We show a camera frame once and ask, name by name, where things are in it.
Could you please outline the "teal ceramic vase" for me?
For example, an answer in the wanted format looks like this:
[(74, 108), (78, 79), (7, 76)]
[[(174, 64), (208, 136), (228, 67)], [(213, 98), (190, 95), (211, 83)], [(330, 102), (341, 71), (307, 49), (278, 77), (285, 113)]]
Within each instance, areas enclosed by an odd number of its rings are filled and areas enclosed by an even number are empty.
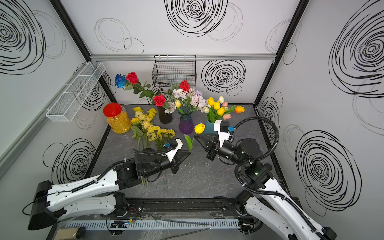
[(214, 129), (214, 123), (211, 123), (210, 121), (206, 121), (205, 123), (205, 130), (204, 130), (204, 134), (215, 134), (216, 131)]

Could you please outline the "purple glass vase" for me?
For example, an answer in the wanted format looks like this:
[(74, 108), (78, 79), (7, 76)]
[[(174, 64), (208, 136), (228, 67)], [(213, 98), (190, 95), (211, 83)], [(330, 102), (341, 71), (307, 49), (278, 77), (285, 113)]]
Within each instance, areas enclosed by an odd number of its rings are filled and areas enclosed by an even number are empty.
[(179, 122), (179, 130), (182, 134), (189, 135), (194, 131), (194, 123), (192, 118), (192, 113), (190, 114), (181, 114)]

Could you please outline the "yellow carnation stem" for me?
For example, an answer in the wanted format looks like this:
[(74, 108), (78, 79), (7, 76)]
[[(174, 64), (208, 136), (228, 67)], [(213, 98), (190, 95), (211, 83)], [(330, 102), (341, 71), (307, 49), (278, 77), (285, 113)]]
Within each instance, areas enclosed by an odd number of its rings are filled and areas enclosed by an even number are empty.
[(156, 149), (158, 150), (159, 149), (159, 140), (158, 140), (158, 137), (157, 137), (157, 134), (155, 133), (150, 133), (149, 135), (149, 139), (152, 143), (154, 143)]
[(168, 141), (168, 132), (166, 129), (160, 129), (157, 133), (158, 136), (158, 149), (159, 150), (164, 150), (165, 149), (165, 144)]
[(149, 128), (149, 131), (148, 131), (148, 137), (149, 137), (150, 133), (155, 133), (155, 134), (157, 134), (158, 131), (159, 131), (160, 129), (161, 129), (161, 128), (160, 128), (159, 126), (151, 126), (151, 127)]
[(170, 140), (172, 140), (175, 136), (175, 131), (174, 130), (166, 130), (165, 131), (165, 135), (164, 135), (164, 140), (165, 140), (165, 143), (169, 143)]

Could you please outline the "black vase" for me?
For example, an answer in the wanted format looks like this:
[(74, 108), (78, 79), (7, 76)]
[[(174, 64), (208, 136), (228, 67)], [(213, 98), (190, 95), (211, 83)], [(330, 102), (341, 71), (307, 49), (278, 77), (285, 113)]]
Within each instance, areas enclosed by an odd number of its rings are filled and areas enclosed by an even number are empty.
[(169, 124), (173, 121), (173, 115), (166, 113), (164, 107), (158, 107), (159, 119), (162, 124)]

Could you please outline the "yellow rose stem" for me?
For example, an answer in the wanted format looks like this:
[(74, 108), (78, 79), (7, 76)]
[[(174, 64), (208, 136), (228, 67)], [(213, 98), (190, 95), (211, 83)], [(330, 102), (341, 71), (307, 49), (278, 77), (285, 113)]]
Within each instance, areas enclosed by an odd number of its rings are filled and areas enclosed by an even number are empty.
[(142, 110), (135, 111), (135, 118), (131, 120), (133, 138), (143, 139), (147, 141), (152, 141), (153, 131), (153, 119), (156, 116), (157, 111), (155, 109), (150, 109), (147, 113), (144, 113)]

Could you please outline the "sunflower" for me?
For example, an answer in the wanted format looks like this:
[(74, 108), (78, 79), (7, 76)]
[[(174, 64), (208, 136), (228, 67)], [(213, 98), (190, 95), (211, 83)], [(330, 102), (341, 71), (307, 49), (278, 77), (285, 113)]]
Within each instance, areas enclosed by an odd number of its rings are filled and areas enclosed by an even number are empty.
[(141, 120), (134, 118), (131, 120), (131, 130), (133, 131), (133, 138), (140, 140), (144, 136), (144, 127)]

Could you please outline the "yellow poppy stem large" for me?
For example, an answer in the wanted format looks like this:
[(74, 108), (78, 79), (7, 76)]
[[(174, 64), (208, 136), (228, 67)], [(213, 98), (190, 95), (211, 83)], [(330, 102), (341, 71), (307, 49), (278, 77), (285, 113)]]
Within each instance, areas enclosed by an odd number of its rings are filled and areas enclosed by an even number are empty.
[(150, 140), (148, 137), (148, 131), (151, 126), (154, 126), (152, 121), (154, 117), (156, 116), (157, 111), (152, 108), (149, 111), (147, 111), (146, 114), (144, 114), (144, 120), (143, 120), (143, 127), (144, 127), (144, 133), (145, 133), (145, 148), (148, 148), (150, 146)]

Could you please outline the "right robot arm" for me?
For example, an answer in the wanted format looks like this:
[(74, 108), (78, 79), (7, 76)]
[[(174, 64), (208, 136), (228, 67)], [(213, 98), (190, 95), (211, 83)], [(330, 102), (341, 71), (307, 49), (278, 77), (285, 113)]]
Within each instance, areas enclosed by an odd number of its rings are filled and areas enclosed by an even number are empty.
[(262, 156), (255, 139), (237, 145), (221, 142), (219, 135), (200, 134), (196, 140), (213, 160), (222, 157), (236, 164), (235, 176), (244, 187), (237, 196), (240, 212), (260, 220), (283, 240), (334, 240), (336, 232), (309, 217), (280, 186), (269, 164), (256, 160)]

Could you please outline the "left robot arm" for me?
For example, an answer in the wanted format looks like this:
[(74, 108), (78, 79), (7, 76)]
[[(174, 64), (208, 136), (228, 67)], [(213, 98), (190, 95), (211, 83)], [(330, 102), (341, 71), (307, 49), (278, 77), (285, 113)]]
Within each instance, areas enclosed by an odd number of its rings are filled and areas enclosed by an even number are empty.
[(139, 185), (142, 179), (160, 175), (170, 169), (176, 174), (183, 161), (191, 155), (186, 150), (153, 149), (134, 151), (134, 157), (111, 164), (100, 175), (67, 184), (51, 181), (38, 184), (29, 206), (28, 230), (50, 227), (60, 220), (86, 214), (125, 214), (129, 210), (123, 198), (112, 196), (103, 200), (99, 195)]

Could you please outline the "yellow tulip bouquet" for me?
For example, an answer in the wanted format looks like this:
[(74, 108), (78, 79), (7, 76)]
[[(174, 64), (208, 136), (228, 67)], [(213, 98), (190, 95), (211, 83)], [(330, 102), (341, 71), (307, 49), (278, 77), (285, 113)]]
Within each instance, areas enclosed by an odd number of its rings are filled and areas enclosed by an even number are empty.
[(203, 112), (206, 114), (207, 121), (214, 124), (217, 120), (229, 120), (232, 117), (232, 112), (241, 114), (245, 112), (243, 106), (232, 106), (220, 96), (217, 101), (213, 97), (209, 97), (207, 104), (203, 107)]

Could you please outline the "yellow carnation bouquet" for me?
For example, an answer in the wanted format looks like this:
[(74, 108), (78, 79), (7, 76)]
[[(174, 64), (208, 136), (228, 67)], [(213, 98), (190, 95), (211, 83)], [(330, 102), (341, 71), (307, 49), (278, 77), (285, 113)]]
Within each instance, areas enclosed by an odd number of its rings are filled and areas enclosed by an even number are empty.
[(208, 106), (208, 100), (204, 99), (201, 91), (191, 88), (187, 92), (179, 88), (168, 90), (164, 108), (167, 114), (177, 111), (182, 115), (188, 115), (197, 111), (203, 113)]

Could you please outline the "red rose low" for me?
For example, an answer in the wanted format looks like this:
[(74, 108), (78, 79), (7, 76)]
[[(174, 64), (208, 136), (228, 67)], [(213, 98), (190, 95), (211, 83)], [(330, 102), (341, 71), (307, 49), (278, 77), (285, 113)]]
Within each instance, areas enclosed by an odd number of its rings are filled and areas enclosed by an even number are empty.
[(157, 96), (153, 97), (153, 103), (157, 107), (163, 107), (165, 109), (169, 109), (170, 108), (170, 105), (169, 105), (166, 97), (163, 96), (163, 95), (157, 95)]

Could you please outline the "red lid plastic jar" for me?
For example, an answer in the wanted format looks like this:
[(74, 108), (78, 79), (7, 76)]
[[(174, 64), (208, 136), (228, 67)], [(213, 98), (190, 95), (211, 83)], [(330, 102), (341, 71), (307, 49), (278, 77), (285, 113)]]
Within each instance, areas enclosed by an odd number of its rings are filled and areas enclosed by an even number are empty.
[(124, 134), (131, 129), (127, 111), (118, 103), (110, 103), (103, 109), (107, 122), (116, 134)]

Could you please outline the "blue rose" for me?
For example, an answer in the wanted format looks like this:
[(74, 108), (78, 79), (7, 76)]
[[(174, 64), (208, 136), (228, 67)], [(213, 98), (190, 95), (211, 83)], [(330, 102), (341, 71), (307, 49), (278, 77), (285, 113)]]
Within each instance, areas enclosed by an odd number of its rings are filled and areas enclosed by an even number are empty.
[(119, 89), (124, 88), (126, 86), (126, 82), (127, 79), (125, 75), (118, 74), (115, 76), (115, 87)]

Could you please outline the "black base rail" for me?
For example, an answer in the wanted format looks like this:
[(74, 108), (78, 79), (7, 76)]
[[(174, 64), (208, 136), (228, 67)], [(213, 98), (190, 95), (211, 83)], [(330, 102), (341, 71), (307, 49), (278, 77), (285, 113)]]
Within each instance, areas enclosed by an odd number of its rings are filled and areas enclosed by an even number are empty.
[(262, 195), (254, 197), (245, 191), (235, 198), (125, 198), (117, 197), (113, 216), (140, 217), (142, 213), (173, 213), (173, 212), (213, 212), (220, 216), (243, 216), (247, 215), (245, 206), (251, 203), (251, 199), (260, 200), (267, 208), (277, 210), (277, 203), (284, 203), (293, 207), (294, 201), (289, 197), (278, 197), (277, 195)]

